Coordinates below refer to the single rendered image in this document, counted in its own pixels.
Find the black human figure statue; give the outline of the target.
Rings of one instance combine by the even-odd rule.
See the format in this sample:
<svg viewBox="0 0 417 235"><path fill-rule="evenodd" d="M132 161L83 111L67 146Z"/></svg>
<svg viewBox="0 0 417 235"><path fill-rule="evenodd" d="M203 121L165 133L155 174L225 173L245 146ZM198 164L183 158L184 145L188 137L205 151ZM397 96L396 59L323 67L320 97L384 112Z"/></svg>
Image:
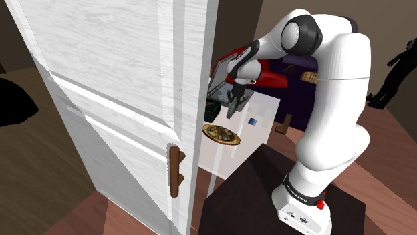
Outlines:
<svg viewBox="0 0 417 235"><path fill-rule="evenodd" d="M417 68L417 38L406 44L406 50L387 62L388 67L393 67L387 75L379 92L371 93L366 97L367 106L375 109L384 109L390 100L396 95L400 84Z"/></svg>

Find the grey open laptop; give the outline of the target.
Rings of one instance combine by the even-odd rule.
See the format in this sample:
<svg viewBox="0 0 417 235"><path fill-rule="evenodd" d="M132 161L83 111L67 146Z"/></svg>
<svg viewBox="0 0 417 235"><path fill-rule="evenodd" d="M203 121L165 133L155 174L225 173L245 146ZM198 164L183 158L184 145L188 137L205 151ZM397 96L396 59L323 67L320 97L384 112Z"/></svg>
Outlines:
<svg viewBox="0 0 417 235"><path fill-rule="evenodd" d="M237 56L238 53L234 52L217 62L208 85L207 99L221 102L221 105L225 107L229 106L229 103L231 102L231 90L233 88L233 83L227 82L227 65ZM253 94L254 91L245 89L243 101L239 102L236 112L241 112L243 110L246 103L252 98Z"/></svg>

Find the dark purple sofa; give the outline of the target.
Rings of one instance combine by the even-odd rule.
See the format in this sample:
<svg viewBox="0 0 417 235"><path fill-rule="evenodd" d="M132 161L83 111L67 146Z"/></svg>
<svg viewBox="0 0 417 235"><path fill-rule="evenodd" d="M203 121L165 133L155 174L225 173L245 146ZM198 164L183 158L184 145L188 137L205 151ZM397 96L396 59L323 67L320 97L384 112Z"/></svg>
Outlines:
<svg viewBox="0 0 417 235"><path fill-rule="evenodd" d="M281 123L290 114L289 126L304 131L313 111L316 85L303 81L301 76L305 72L317 72L317 61L313 57L286 55L281 59L261 60L259 63L267 71L286 77L287 87L250 85L248 88L279 99L275 121Z"/></svg>

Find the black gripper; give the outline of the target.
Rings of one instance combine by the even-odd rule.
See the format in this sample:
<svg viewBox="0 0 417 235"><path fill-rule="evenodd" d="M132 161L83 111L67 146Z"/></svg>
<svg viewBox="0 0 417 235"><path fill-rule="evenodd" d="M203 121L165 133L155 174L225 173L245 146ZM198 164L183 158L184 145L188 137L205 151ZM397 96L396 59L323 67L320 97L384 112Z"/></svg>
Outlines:
<svg viewBox="0 0 417 235"><path fill-rule="evenodd" d="M231 90L231 102L229 103L227 110L227 119L230 119L233 116L239 106L239 102L243 101L245 89L245 84L239 84L237 82L233 83L233 88Z"/></svg>

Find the gold rimmed patterned plate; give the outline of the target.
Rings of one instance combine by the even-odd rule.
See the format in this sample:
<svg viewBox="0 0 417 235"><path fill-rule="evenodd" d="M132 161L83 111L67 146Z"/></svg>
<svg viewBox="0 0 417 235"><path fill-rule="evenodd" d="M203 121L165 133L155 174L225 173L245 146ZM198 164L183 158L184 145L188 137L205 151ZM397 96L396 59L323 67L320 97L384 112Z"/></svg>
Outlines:
<svg viewBox="0 0 417 235"><path fill-rule="evenodd" d="M205 124L202 131L206 137L219 144L235 146L241 143L241 139L236 133L223 126Z"/></svg>

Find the white table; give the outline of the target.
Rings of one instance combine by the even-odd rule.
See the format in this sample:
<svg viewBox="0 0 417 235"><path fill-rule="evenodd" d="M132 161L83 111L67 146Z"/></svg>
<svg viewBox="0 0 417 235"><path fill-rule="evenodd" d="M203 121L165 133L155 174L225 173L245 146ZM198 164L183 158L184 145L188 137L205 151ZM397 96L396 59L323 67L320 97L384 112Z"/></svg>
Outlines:
<svg viewBox="0 0 417 235"><path fill-rule="evenodd" d="M222 145L202 135L198 166L225 179L231 175L262 143L266 143L279 107L280 100L255 92L241 112L226 118L222 107L213 124L235 132L241 139L236 146ZM257 120L255 126L248 124Z"/></svg>

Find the tan plaid cushion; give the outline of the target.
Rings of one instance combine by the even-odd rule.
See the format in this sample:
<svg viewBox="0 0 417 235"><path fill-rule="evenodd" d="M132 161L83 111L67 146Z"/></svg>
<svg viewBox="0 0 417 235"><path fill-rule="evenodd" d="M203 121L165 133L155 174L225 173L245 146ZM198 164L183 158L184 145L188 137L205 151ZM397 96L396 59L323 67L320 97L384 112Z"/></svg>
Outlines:
<svg viewBox="0 0 417 235"><path fill-rule="evenodd" d="M317 83L317 73L315 72L304 72L301 77L300 77L301 81L305 81L308 83L313 83L316 84Z"/></svg>

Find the dark robot stand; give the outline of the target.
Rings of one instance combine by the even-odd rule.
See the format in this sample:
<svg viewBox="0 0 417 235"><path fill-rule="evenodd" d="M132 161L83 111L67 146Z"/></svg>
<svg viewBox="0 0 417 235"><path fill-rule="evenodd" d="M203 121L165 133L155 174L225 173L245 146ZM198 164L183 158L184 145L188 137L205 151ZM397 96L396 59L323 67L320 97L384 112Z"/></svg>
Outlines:
<svg viewBox="0 0 417 235"><path fill-rule="evenodd" d="M205 201L198 235L303 235L280 221L271 200L294 161L261 144ZM364 235L366 205L329 185L331 235Z"/></svg>

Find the dark green box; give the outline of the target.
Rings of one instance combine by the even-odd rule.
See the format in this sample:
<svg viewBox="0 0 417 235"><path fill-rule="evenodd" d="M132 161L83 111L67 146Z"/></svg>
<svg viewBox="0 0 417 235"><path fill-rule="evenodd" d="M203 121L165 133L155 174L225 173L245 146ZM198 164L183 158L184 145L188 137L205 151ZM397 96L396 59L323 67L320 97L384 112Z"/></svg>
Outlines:
<svg viewBox="0 0 417 235"><path fill-rule="evenodd" d="M204 121L213 123L221 110L221 102L207 100L204 112Z"/></svg>

